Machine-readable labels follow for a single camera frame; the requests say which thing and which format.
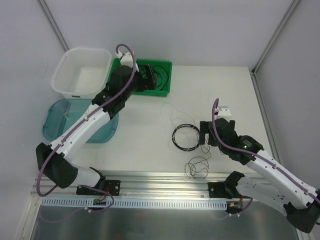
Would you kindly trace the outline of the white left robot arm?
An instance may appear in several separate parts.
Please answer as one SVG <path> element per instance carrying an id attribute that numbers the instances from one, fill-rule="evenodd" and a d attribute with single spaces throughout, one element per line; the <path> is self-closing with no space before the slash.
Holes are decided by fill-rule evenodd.
<path id="1" fill-rule="evenodd" d="M 87 186 L 95 195 L 104 191 L 106 178 L 102 173 L 92 167 L 76 166 L 72 161 L 77 150 L 125 107 L 133 93 L 157 87 L 157 78 L 151 67 L 148 64 L 142 67 L 143 71 L 137 66 L 116 67 L 105 88 L 94 97 L 85 113 L 59 138 L 36 147 L 40 176 L 48 177 L 61 189 L 76 184 Z"/>

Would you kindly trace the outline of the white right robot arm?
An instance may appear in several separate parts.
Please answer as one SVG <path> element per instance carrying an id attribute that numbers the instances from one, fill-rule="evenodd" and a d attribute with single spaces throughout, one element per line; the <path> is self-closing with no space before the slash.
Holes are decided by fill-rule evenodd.
<path id="1" fill-rule="evenodd" d="M 303 182 L 278 163 L 265 148 L 248 135 L 238 135 L 235 121 L 224 118 L 201 121 L 199 144 L 205 143 L 231 160 L 260 174 L 269 185 L 233 171 L 222 183 L 210 183 L 209 191 L 221 198 L 239 196 L 256 199 L 283 214 L 296 229 L 310 233 L 320 219 L 320 191 Z"/>

